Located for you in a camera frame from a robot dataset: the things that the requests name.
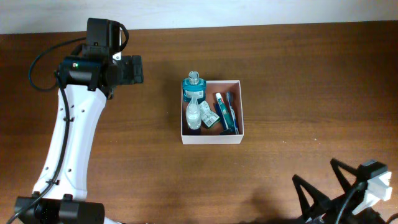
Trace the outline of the blue white toothbrush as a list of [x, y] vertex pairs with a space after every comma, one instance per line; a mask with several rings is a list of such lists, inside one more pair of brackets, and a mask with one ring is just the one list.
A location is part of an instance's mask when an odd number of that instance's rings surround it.
[[236, 113], [235, 113], [235, 111], [233, 109], [233, 106], [232, 106], [233, 95], [232, 95], [232, 93], [230, 91], [228, 91], [226, 93], [226, 98], [227, 98], [229, 109], [230, 109], [230, 112], [231, 112], [231, 117], [232, 117], [233, 122], [234, 122], [235, 134], [238, 135], [239, 134], [239, 129], [238, 129], [238, 124], [237, 124], [237, 119], [236, 119]]

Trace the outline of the clear foam pump bottle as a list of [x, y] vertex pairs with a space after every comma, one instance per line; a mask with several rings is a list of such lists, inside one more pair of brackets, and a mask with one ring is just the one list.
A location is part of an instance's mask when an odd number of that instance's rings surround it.
[[185, 117], [188, 124], [190, 135], [199, 136], [201, 134], [201, 111], [197, 98], [192, 97], [187, 108]]

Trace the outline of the blue disposable razor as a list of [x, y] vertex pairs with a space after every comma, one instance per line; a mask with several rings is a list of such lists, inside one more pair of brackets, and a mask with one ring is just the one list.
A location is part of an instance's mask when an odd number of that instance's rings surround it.
[[227, 128], [226, 127], [226, 122], [223, 118], [220, 106], [217, 103], [213, 103], [215, 110], [216, 110], [216, 114], [220, 117], [220, 123], [223, 127], [223, 131], [220, 132], [221, 135], [232, 135], [233, 134], [233, 130], [231, 128]]

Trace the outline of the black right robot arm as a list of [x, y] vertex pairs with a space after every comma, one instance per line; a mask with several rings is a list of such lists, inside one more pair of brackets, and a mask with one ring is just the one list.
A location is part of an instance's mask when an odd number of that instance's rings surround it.
[[330, 164], [344, 192], [334, 199], [330, 199], [300, 176], [292, 177], [302, 211], [298, 218], [300, 223], [386, 224], [397, 219], [395, 213], [384, 220], [373, 209], [378, 202], [391, 199], [392, 172], [386, 164], [369, 160], [354, 168], [337, 159], [332, 159]]

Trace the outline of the green white soap packet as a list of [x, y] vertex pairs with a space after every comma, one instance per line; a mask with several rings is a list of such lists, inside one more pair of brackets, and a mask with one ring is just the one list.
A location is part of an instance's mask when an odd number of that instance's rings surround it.
[[220, 121], [220, 117], [210, 109], [210, 106], [206, 101], [202, 101], [199, 104], [199, 108], [201, 113], [201, 120], [207, 128], [211, 128]]

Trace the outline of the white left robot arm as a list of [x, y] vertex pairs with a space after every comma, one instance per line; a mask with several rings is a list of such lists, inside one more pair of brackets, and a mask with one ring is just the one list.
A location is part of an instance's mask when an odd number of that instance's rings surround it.
[[88, 202], [87, 173], [96, 126], [120, 85], [144, 81], [139, 55], [122, 55], [129, 32], [90, 18], [86, 36], [56, 69], [58, 108], [47, 158], [32, 194], [18, 197], [12, 220], [22, 223], [110, 223], [104, 205]]

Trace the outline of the green Colgate toothpaste tube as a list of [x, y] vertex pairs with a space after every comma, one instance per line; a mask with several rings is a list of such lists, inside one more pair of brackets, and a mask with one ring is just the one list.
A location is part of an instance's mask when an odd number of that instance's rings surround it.
[[218, 102], [218, 105], [220, 107], [221, 113], [223, 115], [223, 119], [226, 125], [226, 129], [230, 130], [231, 133], [235, 134], [235, 126], [234, 126], [234, 121], [224, 103], [223, 97], [221, 96], [221, 93], [216, 93], [216, 100]]

